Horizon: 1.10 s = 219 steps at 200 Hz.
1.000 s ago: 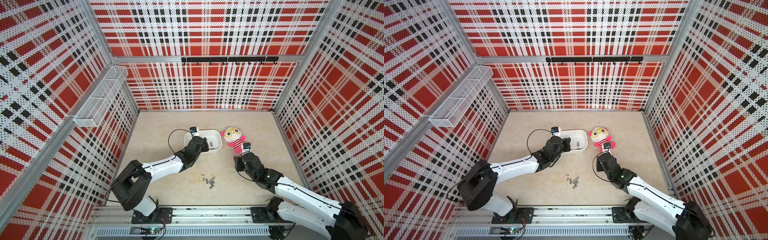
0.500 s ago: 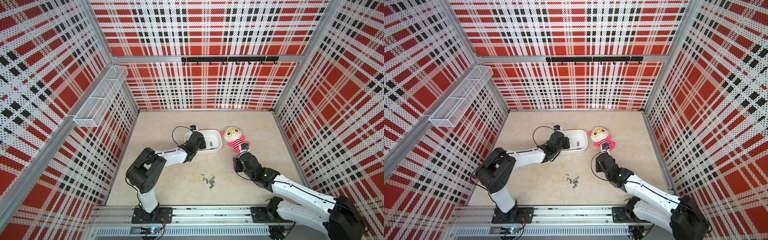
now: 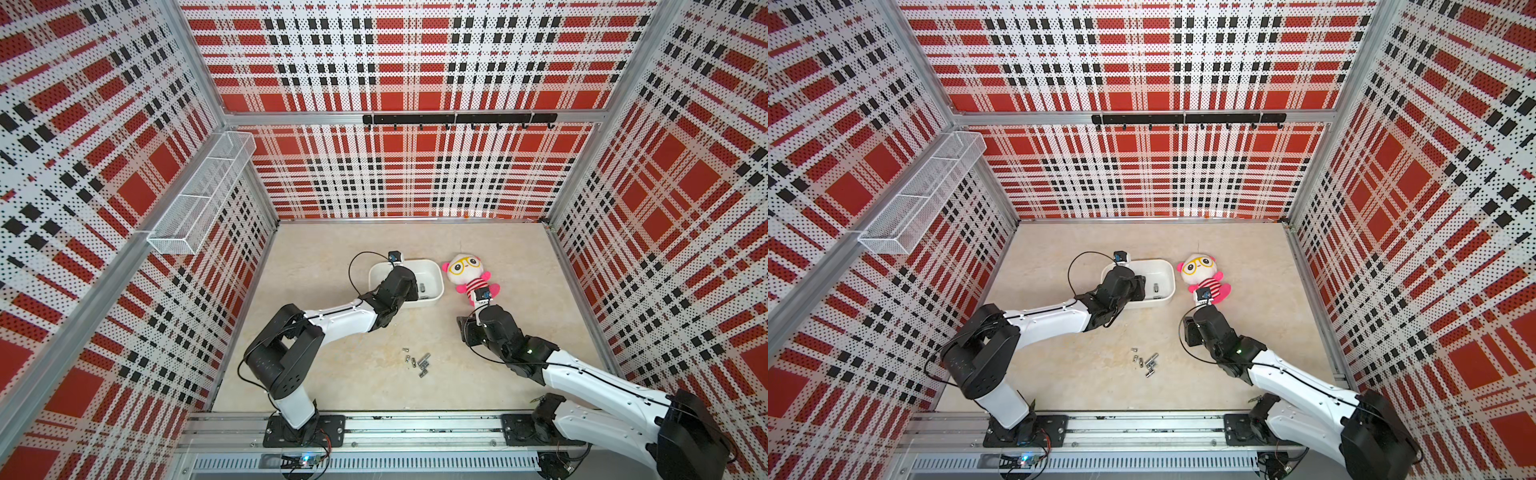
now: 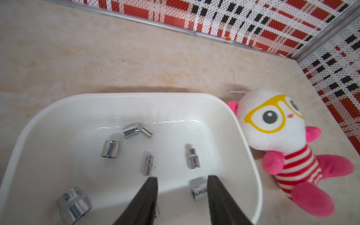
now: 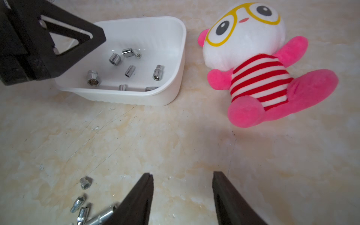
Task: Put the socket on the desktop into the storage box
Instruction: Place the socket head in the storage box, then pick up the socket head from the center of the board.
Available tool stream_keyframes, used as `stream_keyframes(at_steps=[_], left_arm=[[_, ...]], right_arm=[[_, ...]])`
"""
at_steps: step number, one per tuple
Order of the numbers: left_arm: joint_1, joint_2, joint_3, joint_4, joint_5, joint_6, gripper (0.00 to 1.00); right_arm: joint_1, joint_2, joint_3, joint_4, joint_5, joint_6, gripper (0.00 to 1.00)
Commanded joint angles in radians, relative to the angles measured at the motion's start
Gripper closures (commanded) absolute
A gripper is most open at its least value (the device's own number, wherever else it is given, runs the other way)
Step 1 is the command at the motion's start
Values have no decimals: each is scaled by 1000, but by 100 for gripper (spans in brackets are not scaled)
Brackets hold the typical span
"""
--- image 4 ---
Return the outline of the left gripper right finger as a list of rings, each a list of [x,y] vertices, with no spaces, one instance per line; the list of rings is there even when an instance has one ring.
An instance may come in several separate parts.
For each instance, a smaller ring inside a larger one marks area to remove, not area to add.
[[[207,180],[208,203],[213,225],[251,225],[219,177],[209,175]]]

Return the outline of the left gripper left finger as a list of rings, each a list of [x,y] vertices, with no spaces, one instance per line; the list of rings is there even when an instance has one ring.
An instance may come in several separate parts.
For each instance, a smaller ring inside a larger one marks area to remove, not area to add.
[[[149,177],[113,225],[153,225],[158,197],[158,179]]]

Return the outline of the slim chrome socket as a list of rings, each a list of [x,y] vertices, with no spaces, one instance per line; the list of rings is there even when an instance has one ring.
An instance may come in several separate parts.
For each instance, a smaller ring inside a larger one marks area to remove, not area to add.
[[[152,176],[152,169],[153,169],[153,161],[154,156],[153,155],[147,155],[144,163],[144,176]]]

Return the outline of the large chrome socket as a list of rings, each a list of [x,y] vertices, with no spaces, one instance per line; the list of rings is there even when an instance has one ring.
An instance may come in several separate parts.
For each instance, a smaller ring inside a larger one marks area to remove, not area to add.
[[[92,209],[92,204],[79,187],[74,187],[61,195],[56,204],[59,216],[66,225],[74,225]]]

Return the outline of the short wide chrome socket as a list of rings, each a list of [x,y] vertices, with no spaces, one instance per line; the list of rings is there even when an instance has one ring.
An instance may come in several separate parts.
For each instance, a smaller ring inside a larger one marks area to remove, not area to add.
[[[101,152],[101,157],[117,158],[120,144],[120,141],[117,140],[106,140]]]

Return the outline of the small chrome socket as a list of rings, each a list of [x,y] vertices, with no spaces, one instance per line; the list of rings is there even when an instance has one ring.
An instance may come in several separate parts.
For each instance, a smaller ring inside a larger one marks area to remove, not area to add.
[[[147,138],[152,138],[155,134],[154,130],[146,125],[142,126],[141,133],[145,135]]]

